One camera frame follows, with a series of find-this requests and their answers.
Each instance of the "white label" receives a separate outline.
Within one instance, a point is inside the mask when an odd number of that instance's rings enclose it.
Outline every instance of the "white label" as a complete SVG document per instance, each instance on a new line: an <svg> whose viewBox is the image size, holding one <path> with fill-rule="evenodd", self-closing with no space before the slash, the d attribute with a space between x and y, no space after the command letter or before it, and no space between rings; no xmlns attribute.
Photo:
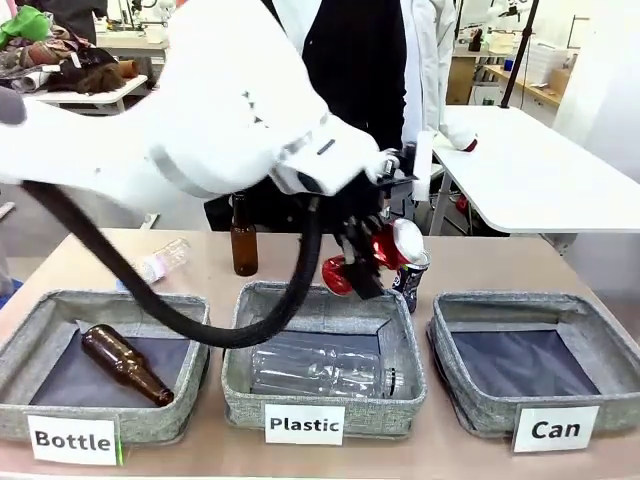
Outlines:
<svg viewBox="0 0 640 480"><path fill-rule="evenodd" d="M37 460L82 465L117 465L115 425L111 420L28 416Z"/></svg>
<svg viewBox="0 0 640 480"><path fill-rule="evenodd" d="M71 52L71 61L73 62L74 67L82 68L82 65L80 65L80 59L78 58L78 54L76 52Z"/></svg>
<svg viewBox="0 0 640 480"><path fill-rule="evenodd" d="M513 451L551 452L587 448L600 407L523 408Z"/></svg>
<svg viewBox="0 0 640 480"><path fill-rule="evenodd" d="M265 405L267 443L342 445L344 407Z"/></svg>

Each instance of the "green cloth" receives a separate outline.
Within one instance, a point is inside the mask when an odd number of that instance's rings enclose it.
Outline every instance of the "green cloth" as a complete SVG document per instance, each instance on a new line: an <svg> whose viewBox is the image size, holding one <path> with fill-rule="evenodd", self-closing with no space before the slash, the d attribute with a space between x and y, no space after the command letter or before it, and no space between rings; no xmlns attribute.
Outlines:
<svg viewBox="0 0 640 480"><path fill-rule="evenodd" d="M7 46L12 37L22 37L39 42L49 34L49 19L39 10L25 5L11 20L0 25L0 50Z"/></svg>

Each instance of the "blue object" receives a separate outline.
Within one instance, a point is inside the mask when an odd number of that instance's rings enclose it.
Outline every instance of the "blue object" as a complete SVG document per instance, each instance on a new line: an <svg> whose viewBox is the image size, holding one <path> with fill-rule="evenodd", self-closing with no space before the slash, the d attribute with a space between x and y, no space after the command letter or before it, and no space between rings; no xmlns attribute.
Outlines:
<svg viewBox="0 0 640 480"><path fill-rule="evenodd" d="M0 296L0 309L4 307L9 299L13 296L14 293L18 291L18 289L22 286L22 282L20 280L12 279L13 282L13 293L11 295L1 295Z"/></svg>

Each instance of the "plastic bottle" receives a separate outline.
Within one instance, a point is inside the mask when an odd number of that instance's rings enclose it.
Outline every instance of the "plastic bottle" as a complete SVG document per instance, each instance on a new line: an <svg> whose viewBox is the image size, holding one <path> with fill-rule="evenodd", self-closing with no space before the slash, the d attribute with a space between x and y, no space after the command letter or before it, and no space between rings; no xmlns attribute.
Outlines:
<svg viewBox="0 0 640 480"><path fill-rule="evenodd" d="M258 345L251 366L254 394L390 398L404 383L378 355L306 342Z"/></svg>
<svg viewBox="0 0 640 480"><path fill-rule="evenodd" d="M249 211L244 195L234 194L232 198L231 253L233 255L233 269L241 277L249 277L258 271L256 227L249 220Z"/></svg>
<svg viewBox="0 0 640 480"><path fill-rule="evenodd" d="M148 367L144 355L109 325L87 330L82 349L114 380L133 387L157 406L173 402L173 392Z"/></svg>
<svg viewBox="0 0 640 480"><path fill-rule="evenodd" d="M184 265L191 247L184 238L178 238L160 250L145 257L136 265L140 276L152 284L164 278L171 270Z"/></svg>

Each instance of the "beer bottle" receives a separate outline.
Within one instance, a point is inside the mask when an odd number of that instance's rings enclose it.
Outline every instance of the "beer bottle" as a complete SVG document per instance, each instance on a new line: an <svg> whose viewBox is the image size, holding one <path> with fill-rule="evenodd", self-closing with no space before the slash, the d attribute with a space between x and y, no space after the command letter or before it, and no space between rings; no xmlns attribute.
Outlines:
<svg viewBox="0 0 640 480"><path fill-rule="evenodd" d="M243 194L233 195L233 222L231 223L231 252L233 269L241 277L258 271L258 243L256 227L249 221L249 211Z"/></svg>
<svg viewBox="0 0 640 480"><path fill-rule="evenodd" d="M109 325L87 330L82 349L114 380L136 389L157 406L173 402L173 392L151 371L147 359Z"/></svg>

